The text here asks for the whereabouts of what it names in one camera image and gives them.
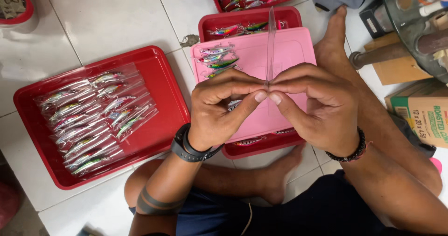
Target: foot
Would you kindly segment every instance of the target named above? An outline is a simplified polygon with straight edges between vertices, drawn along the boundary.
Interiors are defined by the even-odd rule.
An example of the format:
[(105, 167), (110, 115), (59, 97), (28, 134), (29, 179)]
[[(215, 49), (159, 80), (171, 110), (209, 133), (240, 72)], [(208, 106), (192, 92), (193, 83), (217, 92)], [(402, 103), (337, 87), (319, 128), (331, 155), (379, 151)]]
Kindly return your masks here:
[(289, 154), (261, 170), (260, 181), (264, 184), (262, 185), (260, 197), (271, 205), (279, 205), (283, 202), (286, 184), (293, 171), (302, 162), (304, 147), (305, 144), (295, 146)]
[(340, 6), (328, 21), (325, 36), (314, 46), (318, 66), (329, 70), (328, 66), (331, 67), (339, 59), (347, 58), (344, 50), (346, 16), (347, 7)]

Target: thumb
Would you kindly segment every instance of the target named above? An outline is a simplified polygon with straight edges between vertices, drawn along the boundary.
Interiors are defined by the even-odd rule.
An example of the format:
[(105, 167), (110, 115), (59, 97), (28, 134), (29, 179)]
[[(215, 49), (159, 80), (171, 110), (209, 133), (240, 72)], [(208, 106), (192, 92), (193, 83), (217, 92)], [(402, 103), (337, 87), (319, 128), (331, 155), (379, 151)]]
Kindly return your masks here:
[(297, 106), (297, 104), (282, 92), (272, 92), (269, 98), (277, 105), (280, 113), (294, 126), (296, 130), (302, 130), (309, 116)]
[(239, 124), (255, 110), (255, 108), (260, 105), (267, 98), (267, 93), (264, 90), (258, 90), (251, 94), (248, 94), (241, 103), (227, 114), (227, 118), (232, 120), (232, 122), (238, 122)]

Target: leg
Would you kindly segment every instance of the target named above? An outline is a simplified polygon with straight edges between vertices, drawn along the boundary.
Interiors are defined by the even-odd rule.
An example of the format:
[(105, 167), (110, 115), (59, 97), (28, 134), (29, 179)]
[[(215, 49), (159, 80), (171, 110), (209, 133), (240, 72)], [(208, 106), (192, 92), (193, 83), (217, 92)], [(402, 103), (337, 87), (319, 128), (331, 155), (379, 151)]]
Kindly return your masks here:
[(366, 133), (366, 141), (373, 141), (378, 149), (438, 196), (442, 190), (438, 170), (401, 134), (381, 102), (346, 57), (344, 51), (346, 15), (347, 10), (340, 7), (328, 22), (325, 37), (315, 45), (317, 65), (349, 80), (359, 89), (358, 125)]
[[(281, 204), (285, 195), (286, 182), (292, 170), (302, 161), (305, 145), (296, 146), (288, 155), (263, 169), (237, 170), (203, 164), (194, 187), (209, 193), (226, 197), (262, 197), (270, 204)], [(153, 160), (140, 166), (128, 178), (125, 198), (129, 207), (135, 207), (143, 186), (152, 176), (162, 160)]]

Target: black watch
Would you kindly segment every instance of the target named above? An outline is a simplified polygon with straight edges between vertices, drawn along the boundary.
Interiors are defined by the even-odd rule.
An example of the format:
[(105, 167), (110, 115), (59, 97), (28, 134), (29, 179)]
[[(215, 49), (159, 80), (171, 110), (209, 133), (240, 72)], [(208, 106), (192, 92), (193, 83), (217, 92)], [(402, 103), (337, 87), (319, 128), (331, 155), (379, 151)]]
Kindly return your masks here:
[(212, 148), (209, 148), (206, 151), (195, 150), (188, 142), (188, 131), (190, 130), (190, 127), (191, 123), (187, 123), (183, 125), (179, 130), (177, 130), (176, 136), (174, 136), (174, 139), (171, 143), (171, 151), (182, 158), (184, 161), (196, 163), (207, 160), (210, 157), (214, 156), (224, 146), (224, 144), (222, 144), (213, 151), (211, 150)]
[(362, 129), (360, 129), (359, 127), (358, 127), (358, 133), (359, 133), (359, 145), (356, 148), (356, 151), (353, 154), (351, 154), (350, 156), (338, 157), (328, 151), (326, 151), (325, 153), (327, 153), (327, 155), (331, 159), (333, 159), (335, 161), (339, 161), (339, 162), (350, 162), (350, 161), (359, 159), (363, 155), (364, 150), (366, 149), (366, 136), (364, 135), (364, 132), (362, 131)]

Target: dark blue shorts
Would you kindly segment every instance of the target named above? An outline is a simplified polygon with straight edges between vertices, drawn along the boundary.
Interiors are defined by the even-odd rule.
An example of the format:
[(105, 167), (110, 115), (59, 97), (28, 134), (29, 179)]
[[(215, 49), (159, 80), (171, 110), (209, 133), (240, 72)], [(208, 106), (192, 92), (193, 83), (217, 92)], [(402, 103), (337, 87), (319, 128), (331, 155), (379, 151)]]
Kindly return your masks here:
[[(385, 229), (344, 178), (325, 175), (286, 204), (251, 206), (244, 235), (377, 235)], [(176, 235), (241, 235), (249, 205), (193, 187), (177, 219)]]

